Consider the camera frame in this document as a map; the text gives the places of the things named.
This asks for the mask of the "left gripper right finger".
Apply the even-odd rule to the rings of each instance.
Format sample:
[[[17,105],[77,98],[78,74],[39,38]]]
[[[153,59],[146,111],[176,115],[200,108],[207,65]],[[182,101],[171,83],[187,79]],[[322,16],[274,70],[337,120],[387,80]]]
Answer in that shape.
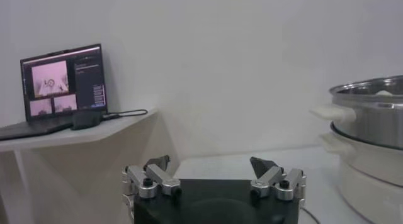
[[[251,181],[253,201],[267,198],[271,194],[280,201],[305,201],[307,176],[301,169],[286,172],[271,160],[257,157],[249,159],[256,179]]]

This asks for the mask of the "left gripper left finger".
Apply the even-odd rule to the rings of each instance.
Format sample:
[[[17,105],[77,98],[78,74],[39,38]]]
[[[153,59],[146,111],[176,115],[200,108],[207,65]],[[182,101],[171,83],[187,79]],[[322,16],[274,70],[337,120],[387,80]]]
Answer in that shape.
[[[129,165],[122,171],[123,196],[139,196],[141,199],[152,199],[157,196],[158,189],[166,196],[175,197],[181,193],[181,181],[171,177],[167,167],[170,156],[149,159],[143,167]]]

